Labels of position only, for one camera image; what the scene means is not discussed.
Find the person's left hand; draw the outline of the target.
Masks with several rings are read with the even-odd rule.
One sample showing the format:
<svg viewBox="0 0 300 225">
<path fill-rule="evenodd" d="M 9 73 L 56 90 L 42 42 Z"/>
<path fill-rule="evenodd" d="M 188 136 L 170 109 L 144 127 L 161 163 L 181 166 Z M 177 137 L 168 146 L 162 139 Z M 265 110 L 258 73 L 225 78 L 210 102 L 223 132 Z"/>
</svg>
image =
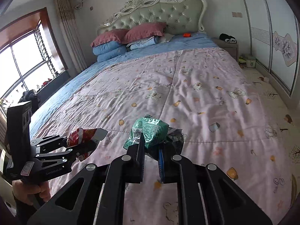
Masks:
<svg viewBox="0 0 300 225">
<path fill-rule="evenodd" d="M 30 198 L 31 195 L 38 194 L 45 202 L 51 198 L 48 181 L 35 185 L 23 183 L 21 180 L 14 180 L 12 182 L 12 191 L 17 200 L 31 206 L 33 205 Z"/>
</svg>

